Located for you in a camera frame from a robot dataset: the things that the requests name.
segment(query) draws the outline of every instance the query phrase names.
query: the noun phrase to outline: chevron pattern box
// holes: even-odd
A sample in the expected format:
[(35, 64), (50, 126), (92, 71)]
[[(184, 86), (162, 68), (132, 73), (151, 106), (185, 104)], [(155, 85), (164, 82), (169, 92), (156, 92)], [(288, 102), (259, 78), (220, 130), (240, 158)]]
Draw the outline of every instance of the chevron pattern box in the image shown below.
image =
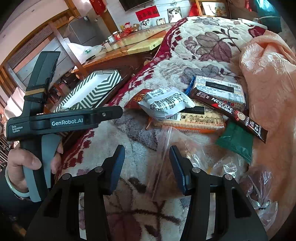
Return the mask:
[(85, 80), (81, 81), (80, 84), (65, 97), (54, 112), (60, 111), (63, 107), (73, 107), (72, 109), (74, 110), (92, 108), (95, 103), (121, 80), (122, 77), (117, 70), (95, 71)]

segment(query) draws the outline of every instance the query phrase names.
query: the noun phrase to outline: snack package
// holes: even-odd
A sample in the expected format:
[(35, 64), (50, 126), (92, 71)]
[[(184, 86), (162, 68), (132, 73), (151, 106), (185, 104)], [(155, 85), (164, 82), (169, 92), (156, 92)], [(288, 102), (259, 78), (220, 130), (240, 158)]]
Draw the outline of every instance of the snack package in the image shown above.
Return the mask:
[(267, 130), (263, 129), (259, 124), (253, 121), (250, 117), (246, 116), (242, 112), (232, 108), (231, 106), (221, 102), (216, 97), (211, 96), (203, 91), (194, 89), (192, 93), (192, 98), (197, 99), (206, 105), (212, 107), (218, 112), (228, 116), (236, 124), (240, 125), (249, 133), (257, 136), (262, 142), (266, 142)]
[(252, 161), (253, 135), (229, 120), (224, 133), (216, 140), (222, 148), (242, 156), (249, 164)]
[(187, 95), (174, 87), (148, 92), (139, 105), (149, 116), (160, 121), (168, 119), (185, 108), (195, 106)]
[(241, 176), (246, 172), (247, 164), (238, 154), (228, 151), (211, 170), (211, 175), (222, 177), (224, 174), (230, 174), (239, 182)]
[(242, 86), (236, 83), (196, 76), (192, 91), (201, 90), (207, 94), (217, 97), (219, 100), (231, 107), (243, 111), (246, 108), (246, 100)]
[(209, 169), (202, 146), (176, 128), (163, 126), (157, 146), (157, 158), (152, 163), (152, 171), (147, 183), (147, 191), (153, 201), (183, 197), (177, 186), (170, 163), (169, 149), (176, 145), (183, 157), (188, 158), (194, 167)]
[(167, 120), (153, 120), (154, 126), (173, 126), (180, 131), (213, 133), (224, 130), (223, 115), (204, 103), (193, 100), (195, 107), (185, 108)]
[(190, 92), (191, 92), (191, 90), (192, 90), (192, 88), (193, 88), (193, 85), (194, 85), (195, 79), (196, 79), (196, 76), (193, 76), (193, 77), (192, 77), (192, 80), (191, 80), (191, 82), (190, 82), (190, 84), (189, 84), (189, 86), (188, 86), (188, 88), (187, 88), (187, 90), (185, 91), (185, 95), (187, 95), (187, 96), (190, 95)]
[(239, 182), (243, 192), (258, 214), (265, 231), (274, 223), (278, 211), (277, 201), (273, 202), (269, 198), (272, 189), (271, 182), (272, 173), (263, 166), (250, 168)]
[(142, 89), (139, 93), (135, 94), (133, 98), (130, 99), (130, 101), (125, 105), (124, 108), (126, 109), (140, 109), (138, 102), (140, 102), (144, 96), (147, 94), (147, 92), (150, 92), (152, 90), (149, 89)]

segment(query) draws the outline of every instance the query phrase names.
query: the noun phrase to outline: plastic zip bag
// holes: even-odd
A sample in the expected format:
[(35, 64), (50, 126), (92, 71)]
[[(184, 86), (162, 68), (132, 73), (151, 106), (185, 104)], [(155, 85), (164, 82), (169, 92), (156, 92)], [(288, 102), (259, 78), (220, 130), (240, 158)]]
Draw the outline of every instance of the plastic zip bag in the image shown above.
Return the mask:
[(277, 201), (272, 202), (269, 198), (272, 178), (272, 173), (264, 167), (252, 167), (239, 182), (258, 214), (265, 231), (274, 223), (278, 211)]
[(239, 182), (239, 179), (247, 170), (245, 160), (238, 154), (228, 151), (212, 168), (211, 175), (222, 177), (230, 174)]
[(157, 146), (157, 158), (152, 164), (147, 183), (147, 191), (154, 201), (183, 197), (169, 159), (169, 149), (173, 145), (178, 147), (182, 157), (188, 158), (194, 167), (204, 171), (209, 169), (206, 155), (200, 144), (176, 128), (163, 126)]

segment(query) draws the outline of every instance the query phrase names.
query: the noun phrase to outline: bracelet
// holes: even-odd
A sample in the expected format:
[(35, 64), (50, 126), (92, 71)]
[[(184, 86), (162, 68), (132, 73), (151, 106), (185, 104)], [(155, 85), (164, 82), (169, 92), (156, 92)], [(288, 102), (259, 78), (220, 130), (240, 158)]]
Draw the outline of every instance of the bracelet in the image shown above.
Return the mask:
[(5, 179), (6, 179), (6, 182), (9, 186), (9, 188), (11, 189), (11, 191), (13, 191), (16, 195), (18, 195), (19, 197), (29, 197), (30, 196), (30, 192), (22, 193), (22, 192), (15, 189), (15, 187), (12, 185), (12, 183), (9, 180), (8, 167), (5, 168)]

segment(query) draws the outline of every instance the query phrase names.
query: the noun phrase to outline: framed photo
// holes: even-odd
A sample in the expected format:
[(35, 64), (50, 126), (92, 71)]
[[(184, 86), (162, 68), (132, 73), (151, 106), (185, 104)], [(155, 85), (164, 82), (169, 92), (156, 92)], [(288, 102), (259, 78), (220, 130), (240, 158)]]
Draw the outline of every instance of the framed photo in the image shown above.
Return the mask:
[(152, 27), (152, 21), (151, 21), (151, 19), (148, 18), (146, 20), (141, 21), (141, 27), (142, 27), (142, 29), (147, 29), (147, 28)]
[(202, 7), (207, 16), (227, 17), (226, 6), (223, 2), (202, 2)]
[(182, 19), (181, 8), (174, 7), (168, 9), (168, 21), (169, 23), (176, 23)]
[(156, 20), (156, 24), (157, 24), (157, 25), (163, 25), (163, 24), (166, 24), (166, 22), (165, 22), (165, 18), (157, 19), (157, 20)]
[(230, 18), (226, 0), (196, 0), (200, 16)]

